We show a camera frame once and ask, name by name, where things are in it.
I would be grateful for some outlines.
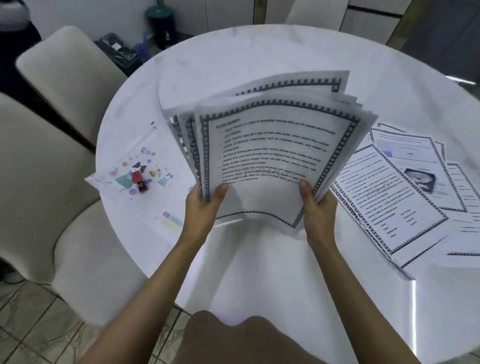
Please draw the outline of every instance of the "chair backrest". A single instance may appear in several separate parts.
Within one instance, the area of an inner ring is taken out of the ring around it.
[[[127,76],[80,29],[66,26],[23,53],[24,78],[96,145],[103,115]]]
[[[348,0],[295,0],[286,24],[340,30]]]
[[[50,283],[57,239],[99,198],[84,181],[95,157],[0,93],[0,163],[0,256],[25,278]]]

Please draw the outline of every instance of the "small red object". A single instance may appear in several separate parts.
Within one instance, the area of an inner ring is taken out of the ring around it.
[[[143,193],[148,190],[148,187],[145,185],[143,181],[142,174],[140,173],[139,170],[136,170],[135,172],[132,173],[132,182],[136,183],[138,186],[138,190]]]

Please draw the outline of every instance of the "tabletop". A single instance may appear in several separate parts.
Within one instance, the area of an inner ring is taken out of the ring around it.
[[[304,26],[254,25],[224,29],[169,48],[138,69],[105,113],[96,166],[126,154],[155,121],[171,146],[168,158],[185,163],[162,108],[269,75],[351,70],[346,94],[388,123],[445,143],[480,185],[480,103],[429,66],[356,36]],[[172,245],[114,195],[102,192],[113,229],[140,269],[151,276]],[[179,196],[184,203],[185,196]],[[410,281],[386,260],[342,208],[335,234],[352,271],[422,363],[463,354],[480,344],[480,270],[431,267]],[[356,359],[306,243],[261,221],[215,227],[195,258],[176,303],[187,312],[209,310],[228,325],[252,315],[269,319],[304,349],[328,363]]]

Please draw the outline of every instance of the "person's left hand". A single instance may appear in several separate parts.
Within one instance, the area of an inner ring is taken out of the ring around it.
[[[200,248],[207,239],[215,222],[216,213],[227,194],[228,183],[222,183],[215,190],[210,203],[200,195],[198,185],[187,196],[185,201],[185,222],[179,242],[193,244]]]

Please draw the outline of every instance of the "green trash can lid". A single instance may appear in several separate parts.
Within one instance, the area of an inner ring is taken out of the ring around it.
[[[173,15],[172,9],[168,7],[151,6],[147,9],[147,16],[154,19],[167,18]]]

